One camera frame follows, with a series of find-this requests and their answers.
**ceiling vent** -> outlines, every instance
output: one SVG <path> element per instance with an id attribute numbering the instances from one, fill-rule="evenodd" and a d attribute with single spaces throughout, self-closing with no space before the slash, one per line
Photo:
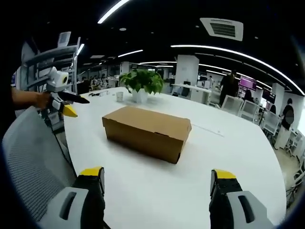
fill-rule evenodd
<path id="1" fill-rule="evenodd" d="M 243 40 L 244 24 L 239 21 L 231 21 L 218 18 L 200 18 L 210 36 L 223 37 L 236 41 Z"/>

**paper cup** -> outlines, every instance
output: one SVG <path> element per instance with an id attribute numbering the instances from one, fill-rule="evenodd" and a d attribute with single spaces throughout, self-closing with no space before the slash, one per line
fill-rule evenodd
<path id="1" fill-rule="evenodd" d="M 116 93 L 116 101 L 117 102 L 123 102 L 123 92 L 117 92 Z"/>

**black ceiling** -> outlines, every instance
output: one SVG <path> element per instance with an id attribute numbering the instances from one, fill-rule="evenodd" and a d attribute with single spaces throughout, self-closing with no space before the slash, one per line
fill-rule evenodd
<path id="1" fill-rule="evenodd" d="M 117 2 L 119 0 L 88 0 L 80 3 L 72 0 L 58 1 L 58 4 L 49 6 L 40 15 L 38 25 L 32 31 L 33 39 L 43 52 L 56 47 L 60 32 L 72 31 L 70 43 L 76 43 L 80 36 L 81 43 L 85 44 L 78 58 L 79 67 L 84 63 L 97 64 L 101 61 L 90 59 L 92 55 L 105 55 L 102 59 L 108 60 L 108 64 L 122 61 L 175 61 L 178 54 L 218 55 L 222 57 L 196 54 L 202 64 L 236 69 L 267 84 L 277 82 L 275 77 L 300 94 L 279 73 L 253 60 L 223 51 L 171 48 L 170 45 L 221 47 L 253 56 L 273 66 L 305 91 L 304 70 L 300 59 L 300 47 L 303 45 L 303 35 L 300 32 L 303 28 L 302 11 L 293 1 L 283 5 L 265 0 L 130 0 L 104 23 L 98 24 L 100 17 Z M 209 36 L 199 20 L 202 17 L 242 22 L 243 41 Z M 144 51 L 117 57 L 140 49 Z"/>

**white flower pot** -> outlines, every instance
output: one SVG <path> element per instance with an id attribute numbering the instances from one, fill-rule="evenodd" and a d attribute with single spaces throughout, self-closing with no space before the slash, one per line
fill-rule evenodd
<path id="1" fill-rule="evenodd" d="M 132 90 L 132 99 L 139 104 L 143 104 L 147 102 L 148 93 L 141 88 L 139 92 Z"/>

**brown cardboard box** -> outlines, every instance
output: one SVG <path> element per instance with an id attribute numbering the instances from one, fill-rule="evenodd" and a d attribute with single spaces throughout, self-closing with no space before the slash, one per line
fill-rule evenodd
<path id="1" fill-rule="evenodd" d="M 189 119 L 131 106 L 105 115 L 102 121 L 108 139 L 174 164 L 192 129 Z"/>

